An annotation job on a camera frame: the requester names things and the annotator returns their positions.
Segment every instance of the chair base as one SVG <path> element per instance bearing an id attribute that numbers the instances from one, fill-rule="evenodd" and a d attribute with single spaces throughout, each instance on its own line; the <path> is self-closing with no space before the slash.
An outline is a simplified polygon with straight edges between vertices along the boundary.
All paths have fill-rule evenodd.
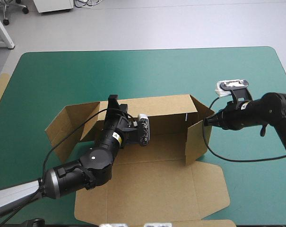
<path id="1" fill-rule="evenodd" d="M 4 25 L 9 24 L 9 20 L 7 18 L 7 12 L 10 6 L 21 7 L 24 14 L 27 14 L 29 12 L 27 6 L 21 4 L 21 0 L 16 0 L 16 3 L 13 3 L 12 1 L 13 0 L 1 0 L 0 1 L 0 8 L 3 10 L 3 16 L 4 16 L 3 24 Z"/>

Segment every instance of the yellow label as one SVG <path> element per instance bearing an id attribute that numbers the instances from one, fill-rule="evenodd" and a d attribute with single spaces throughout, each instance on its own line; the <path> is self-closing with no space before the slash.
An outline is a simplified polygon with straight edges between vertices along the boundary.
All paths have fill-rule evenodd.
<path id="1" fill-rule="evenodd" d="M 116 132 L 113 133 L 113 137 L 119 142 L 120 146 L 122 144 L 122 138 L 119 134 L 117 134 Z"/>

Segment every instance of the open cardboard box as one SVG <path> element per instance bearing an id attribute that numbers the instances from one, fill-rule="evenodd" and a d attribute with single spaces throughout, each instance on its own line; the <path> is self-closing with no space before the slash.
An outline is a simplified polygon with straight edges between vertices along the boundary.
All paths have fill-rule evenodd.
<path id="1" fill-rule="evenodd" d="M 120 149 L 113 177 L 93 190 L 77 192 L 75 217 L 93 224 L 172 222 L 174 227 L 235 227 L 230 220 L 201 219 L 230 204 L 219 166 L 195 161 L 207 148 L 201 133 L 202 119 L 212 114 L 191 95 L 118 100 L 128 104 L 132 116 L 149 116 L 151 138 L 147 147 Z M 55 145 L 99 110 L 107 101 L 69 105 L 46 129 Z M 105 113 L 89 121 L 55 152 L 65 162 L 79 141 L 94 140 Z M 211 127 L 206 127 L 209 139 Z"/>

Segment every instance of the white sticker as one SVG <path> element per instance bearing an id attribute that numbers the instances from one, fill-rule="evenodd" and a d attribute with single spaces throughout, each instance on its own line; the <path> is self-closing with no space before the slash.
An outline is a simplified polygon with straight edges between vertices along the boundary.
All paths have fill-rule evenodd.
<path id="1" fill-rule="evenodd" d="M 242 105 L 242 107 L 241 107 L 241 110 L 246 109 L 246 107 L 247 107 L 248 103 L 249 103 L 249 102 L 244 103 L 244 104 Z"/>
<path id="2" fill-rule="evenodd" d="M 116 132 L 113 133 L 113 137 L 119 142 L 120 146 L 122 144 L 122 138 L 119 134 L 117 134 Z"/>

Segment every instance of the white cabinet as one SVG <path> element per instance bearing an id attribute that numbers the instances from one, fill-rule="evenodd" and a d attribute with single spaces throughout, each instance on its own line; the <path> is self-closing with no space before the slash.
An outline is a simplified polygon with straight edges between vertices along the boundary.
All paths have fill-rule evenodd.
<path id="1" fill-rule="evenodd" d="M 73 0 L 34 0 L 39 13 L 72 9 Z"/>

